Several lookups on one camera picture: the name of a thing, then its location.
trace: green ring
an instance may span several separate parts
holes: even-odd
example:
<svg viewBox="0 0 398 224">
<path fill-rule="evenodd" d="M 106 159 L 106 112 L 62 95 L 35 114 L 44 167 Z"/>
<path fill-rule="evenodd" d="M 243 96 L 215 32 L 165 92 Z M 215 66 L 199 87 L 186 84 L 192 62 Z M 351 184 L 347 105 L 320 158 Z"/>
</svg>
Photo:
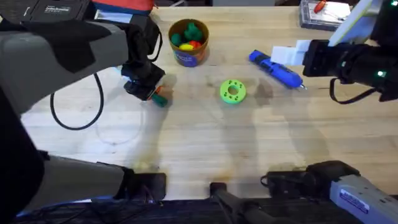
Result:
<svg viewBox="0 0 398 224">
<path fill-rule="evenodd" d="M 232 95 L 229 93 L 228 89 L 232 87 L 235 88 L 238 93 Z M 246 96 L 246 87 L 239 80 L 226 80 L 220 86 L 220 97 L 225 103 L 236 104 L 243 101 Z"/>
</svg>

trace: red ball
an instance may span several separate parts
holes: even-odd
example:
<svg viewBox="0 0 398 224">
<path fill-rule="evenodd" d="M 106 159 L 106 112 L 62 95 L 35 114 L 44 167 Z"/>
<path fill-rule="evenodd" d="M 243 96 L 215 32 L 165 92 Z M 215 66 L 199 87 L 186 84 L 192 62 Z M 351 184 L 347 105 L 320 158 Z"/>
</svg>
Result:
<svg viewBox="0 0 398 224">
<path fill-rule="evenodd" d="M 199 41 L 191 40 L 189 44 L 192 45 L 194 49 L 201 47 L 201 43 Z"/>
</svg>

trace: wooden table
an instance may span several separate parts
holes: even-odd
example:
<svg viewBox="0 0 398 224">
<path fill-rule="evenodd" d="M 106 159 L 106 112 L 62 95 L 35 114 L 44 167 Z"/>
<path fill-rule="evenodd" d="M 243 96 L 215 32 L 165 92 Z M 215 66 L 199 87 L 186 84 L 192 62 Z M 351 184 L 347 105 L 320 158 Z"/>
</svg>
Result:
<svg viewBox="0 0 398 224">
<path fill-rule="evenodd" d="M 167 72 L 168 108 L 140 103 L 124 89 L 115 69 L 99 73 L 105 107 L 84 131 L 68 131 L 50 115 L 49 98 L 22 120 L 39 149 L 52 154 L 161 171 L 168 176 L 166 199 L 205 198 L 212 181 L 228 183 L 242 197 L 265 197 L 259 183 L 269 170 L 291 170 L 315 162 L 342 160 L 389 194 L 398 194 L 398 101 L 379 103 L 378 94 L 342 106 L 329 97 L 329 78 L 306 78 L 304 90 L 288 90 L 248 61 L 258 49 L 293 46 L 297 39 L 328 39 L 331 32 L 301 29 L 296 7 L 174 7 L 152 17 L 167 36 L 183 18 L 203 21 L 210 52 L 203 65 L 185 68 L 166 41 L 156 64 Z M 302 67 L 291 67 L 298 73 Z M 229 78 L 248 89 L 239 105 L 220 100 Z M 337 86 L 348 98 L 365 86 Z M 82 125 L 98 109 L 93 77 L 60 90 L 56 110 L 69 125 Z"/>
</svg>

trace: green led light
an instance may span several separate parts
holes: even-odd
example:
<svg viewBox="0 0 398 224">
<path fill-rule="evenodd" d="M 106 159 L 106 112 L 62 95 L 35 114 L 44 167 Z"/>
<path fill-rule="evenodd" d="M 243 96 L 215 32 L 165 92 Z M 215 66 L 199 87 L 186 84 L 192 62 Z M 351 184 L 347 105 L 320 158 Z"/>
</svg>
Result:
<svg viewBox="0 0 398 224">
<path fill-rule="evenodd" d="M 379 76 L 379 77 L 385 77 L 386 76 L 386 74 L 387 74 L 387 72 L 383 72 L 383 71 L 378 71 L 377 72 L 377 75 Z"/>
</svg>

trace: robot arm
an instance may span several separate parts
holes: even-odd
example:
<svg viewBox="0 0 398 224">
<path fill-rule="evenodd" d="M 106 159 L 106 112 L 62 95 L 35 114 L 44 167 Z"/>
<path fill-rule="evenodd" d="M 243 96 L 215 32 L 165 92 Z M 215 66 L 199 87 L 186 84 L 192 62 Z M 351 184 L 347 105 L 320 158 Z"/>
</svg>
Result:
<svg viewBox="0 0 398 224">
<path fill-rule="evenodd" d="M 7 31 L 0 33 L 0 141 L 4 146 L 0 164 L 7 192 L 0 203 L 1 223 L 21 211 L 60 203 L 139 197 L 143 184 L 154 200 L 164 198 L 165 174 L 135 174 L 127 167 L 39 152 L 18 118 L 43 97 L 118 65 L 131 80 L 128 93 L 147 100 L 164 71 L 147 58 L 154 44 L 147 46 L 148 36 L 142 30 L 131 24 L 65 21 L 8 24 Z"/>
<path fill-rule="evenodd" d="M 276 46 L 271 61 L 304 65 L 306 77 L 335 77 L 330 82 L 330 97 L 340 104 L 354 103 L 374 92 L 381 93 L 380 102 L 396 100 L 397 19 L 396 0 L 361 0 L 329 40 L 298 40 L 296 47 Z M 368 38 L 378 46 L 364 44 Z M 341 101 L 335 96 L 336 80 L 371 89 Z"/>
<path fill-rule="evenodd" d="M 57 46 L 51 45 L 44 37 L 31 32 L 1 33 L 0 84 L 17 114 L 26 112 L 43 97 L 69 84 L 128 61 L 126 33 L 112 24 L 92 24 L 105 28 L 110 35 L 88 43 L 95 61 L 76 72 L 67 70 L 59 63 L 62 55 L 55 54 Z M 74 41 L 63 39 L 62 45 L 73 47 Z M 78 62 L 83 58 L 72 55 L 72 60 Z"/>
<path fill-rule="evenodd" d="M 262 183 L 271 197 L 331 200 L 366 224 L 398 223 L 398 201 L 341 161 L 313 164 L 306 171 L 268 172 Z"/>
</svg>

